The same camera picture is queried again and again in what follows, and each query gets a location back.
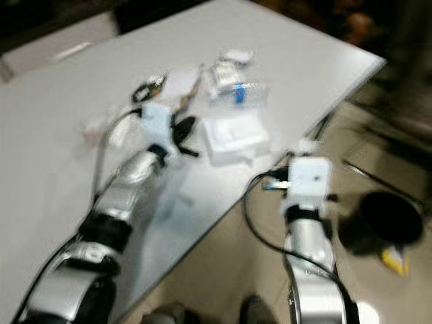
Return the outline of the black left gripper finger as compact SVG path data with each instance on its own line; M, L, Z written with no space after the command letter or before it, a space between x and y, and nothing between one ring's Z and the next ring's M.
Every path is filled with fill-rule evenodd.
M186 116L183 118L177 118L176 116L173 116L172 142L177 146L181 145L185 139L191 135L196 122L197 117L194 116Z

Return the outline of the white plastic food tray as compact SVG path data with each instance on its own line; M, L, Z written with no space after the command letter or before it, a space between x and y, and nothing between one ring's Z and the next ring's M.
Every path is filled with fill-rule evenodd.
M271 136L256 115L208 117L203 121L206 146L214 167L252 165L271 154Z

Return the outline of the black round rubbish bin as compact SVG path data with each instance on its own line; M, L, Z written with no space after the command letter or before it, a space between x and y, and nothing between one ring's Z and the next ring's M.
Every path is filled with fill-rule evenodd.
M355 256L414 246L424 235L424 218L407 198L394 192L363 194L357 207L337 225L342 246Z

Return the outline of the white paper sheet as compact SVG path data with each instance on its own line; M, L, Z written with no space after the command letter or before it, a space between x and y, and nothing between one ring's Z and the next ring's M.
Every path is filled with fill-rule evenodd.
M203 70L204 67L198 65L170 71L165 75L159 98L182 98L191 95L200 83Z

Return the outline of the small black item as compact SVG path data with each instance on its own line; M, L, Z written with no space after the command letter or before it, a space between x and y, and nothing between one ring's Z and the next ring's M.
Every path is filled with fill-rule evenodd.
M138 88L133 90L132 95L130 95L130 102L138 104L160 95L166 79L167 75L151 75L148 80L145 80L142 84L139 84Z

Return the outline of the clear bottle with blue label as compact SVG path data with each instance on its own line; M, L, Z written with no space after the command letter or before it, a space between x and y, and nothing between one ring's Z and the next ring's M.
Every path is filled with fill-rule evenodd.
M232 109L250 109L266 105L271 87L260 82L241 82L228 84L210 90L208 102L210 106Z

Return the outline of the clear bag with tissue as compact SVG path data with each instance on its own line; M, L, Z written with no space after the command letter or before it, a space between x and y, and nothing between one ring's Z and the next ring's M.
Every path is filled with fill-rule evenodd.
M113 121L121 114L121 111L103 111L84 118L81 130L88 145L98 145L104 138L105 133L108 132ZM122 147L128 136L130 124L132 124L131 117L125 117L121 120L112 130L108 145L112 148Z

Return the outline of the small white packet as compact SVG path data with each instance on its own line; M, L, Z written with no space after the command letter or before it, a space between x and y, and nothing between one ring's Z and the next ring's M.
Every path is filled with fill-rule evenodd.
M249 65L254 56L254 51L244 49L229 49L219 56L219 60L237 65Z

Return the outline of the robot right leg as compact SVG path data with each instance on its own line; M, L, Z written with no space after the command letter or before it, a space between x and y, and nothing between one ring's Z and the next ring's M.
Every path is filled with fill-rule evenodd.
M244 297L238 324L279 324L267 303L256 294Z

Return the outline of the robot leg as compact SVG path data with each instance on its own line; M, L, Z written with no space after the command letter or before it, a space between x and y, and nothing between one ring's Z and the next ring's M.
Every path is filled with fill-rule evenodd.
M244 297L238 324L279 324L267 303L256 294Z
M139 324L184 324L185 317L186 308L182 304L164 304L143 315Z

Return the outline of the yellow packet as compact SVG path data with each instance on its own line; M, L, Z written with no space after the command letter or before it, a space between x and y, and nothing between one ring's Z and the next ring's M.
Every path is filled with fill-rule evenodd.
M400 277L406 277L408 274L408 259L404 255L402 248L392 246L383 250L379 257L381 262L391 271L394 271Z

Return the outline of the white table with black legs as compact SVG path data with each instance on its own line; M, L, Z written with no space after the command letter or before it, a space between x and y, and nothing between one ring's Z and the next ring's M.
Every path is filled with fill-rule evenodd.
M254 53L250 76L269 86L261 119L271 154L216 167L205 136L200 157L172 173L149 229L137 229L118 281L112 318L132 306L240 200L251 177L294 149L328 112L385 65L344 43L247 0L212 0L105 41L0 87L0 322L9 323L47 257L86 216L95 151L82 133L91 117L127 105L149 76L212 64L229 49Z

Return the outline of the robot left leg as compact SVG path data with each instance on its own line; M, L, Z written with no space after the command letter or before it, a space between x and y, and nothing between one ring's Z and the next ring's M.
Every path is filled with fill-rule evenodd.
M184 324L185 317L186 308L182 304L164 304L143 315L139 324Z

